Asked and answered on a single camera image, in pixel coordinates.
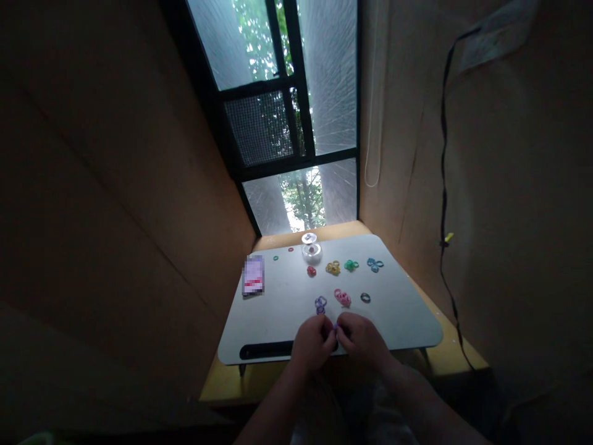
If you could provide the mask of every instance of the window frame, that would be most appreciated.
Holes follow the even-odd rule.
[[[280,28],[276,16],[275,0],[265,0],[269,19],[272,44],[278,66],[278,77],[270,80],[242,85],[237,88],[219,91],[218,85],[210,68],[196,23],[193,19],[187,0],[159,0],[161,10],[175,41],[192,87],[206,121],[218,146],[230,177],[243,201],[245,211],[257,235],[261,237],[258,222],[247,199],[243,182],[278,175],[281,173],[311,168],[324,164],[356,159],[356,218],[360,218],[360,125],[361,125],[361,0],[356,0],[356,146],[346,150],[334,151],[324,155],[315,153],[313,126],[309,113],[309,98],[306,83],[305,62],[301,45],[300,25],[298,21],[297,0],[283,0],[287,22],[288,40],[292,55],[294,73],[287,75],[282,51]],[[301,114],[301,124],[305,140],[305,155],[280,159],[252,167],[243,166],[243,160],[233,136],[230,122],[224,109],[225,101],[242,99],[272,91],[282,91],[285,112],[287,113],[290,138],[295,152],[299,149],[294,110],[289,97],[289,89],[296,88],[297,100]]]

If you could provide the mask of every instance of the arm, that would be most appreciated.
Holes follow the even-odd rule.
[[[325,315],[313,316],[301,325],[288,365],[235,440],[235,445],[290,442],[297,402],[307,379],[326,362],[335,344],[332,322]]]
[[[490,443],[453,411],[420,373],[391,355],[370,320],[346,312],[338,323],[338,341],[355,360],[379,374],[420,443]]]

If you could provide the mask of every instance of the white string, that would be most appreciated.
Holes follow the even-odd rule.
[[[379,166],[378,166],[378,173],[377,173],[377,180],[373,185],[369,184],[366,180],[366,171],[367,167],[369,166],[369,153],[371,152],[371,118],[372,118],[372,102],[373,102],[373,93],[375,91],[374,86],[374,79],[375,79],[375,59],[377,58],[377,28],[379,22],[379,3],[381,0],[377,0],[376,2],[376,11],[375,11],[375,34],[374,39],[372,42],[372,63],[371,63],[371,103],[369,104],[369,135],[366,140],[366,161],[364,162],[364,183],[367,187],[372,189],[379,183],[379,179],[381,178],[381,142],[382,142],[382,133],[383,133],[383,116],[381,116],[381,124],[379,126],[379,144],[378,144],[378,156],[379,156]]]

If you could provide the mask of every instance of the pink rubber band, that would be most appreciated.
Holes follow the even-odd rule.
[[[334,291],[334,297],[344,307],[350,307],[350,304],[352,303],[350,296],[346,292],[342,292],[340,289]]]

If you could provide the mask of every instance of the small plastic container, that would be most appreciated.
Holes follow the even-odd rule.
[[[317,243],[317,235],[314,233],[305,233],[301,238],[303,242],[303,257],[309,264],[319,264],[321,261],[321,245]]]

